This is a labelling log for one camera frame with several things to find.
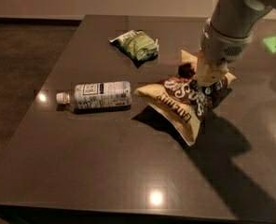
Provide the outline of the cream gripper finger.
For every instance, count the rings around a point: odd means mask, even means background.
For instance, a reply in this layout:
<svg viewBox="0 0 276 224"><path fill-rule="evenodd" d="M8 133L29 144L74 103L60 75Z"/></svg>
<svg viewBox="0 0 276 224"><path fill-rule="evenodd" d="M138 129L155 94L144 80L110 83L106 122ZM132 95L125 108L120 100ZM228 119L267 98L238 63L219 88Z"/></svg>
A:
<svg viewBox="0 0 276 224"><path fill-rule="evenodd" d="M228 64L207 62L204 53L200 49L198 52L196 80L200 87L209 87L217 82L228 72Z"/></svg>

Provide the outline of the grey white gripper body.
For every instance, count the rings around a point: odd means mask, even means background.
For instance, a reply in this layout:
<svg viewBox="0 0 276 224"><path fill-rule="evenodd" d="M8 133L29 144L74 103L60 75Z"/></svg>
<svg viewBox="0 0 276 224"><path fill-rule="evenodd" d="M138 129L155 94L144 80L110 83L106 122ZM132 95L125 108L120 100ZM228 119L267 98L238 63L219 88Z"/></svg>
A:
<svg viewBox="0 0 276 224"><path fill-rule="evenodd" d="M211 19L205 22L200 37L200 47L207 63L232 63L239 60L252 41L252 35L234 38L221 35L213 28Z"/></svg>

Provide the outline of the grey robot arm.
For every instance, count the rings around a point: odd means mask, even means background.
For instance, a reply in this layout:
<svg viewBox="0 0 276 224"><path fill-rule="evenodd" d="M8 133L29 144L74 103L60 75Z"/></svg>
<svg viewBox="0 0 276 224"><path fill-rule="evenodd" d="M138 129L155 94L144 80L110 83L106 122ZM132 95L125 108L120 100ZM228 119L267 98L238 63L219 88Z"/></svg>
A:
<svg viewBox="0 0 276 224"><path fill-rule="evenodd" d="M218 0L200 37L196 80L208 87L228 72L251 43L256 23L276 9L276 0Z"/></svg>

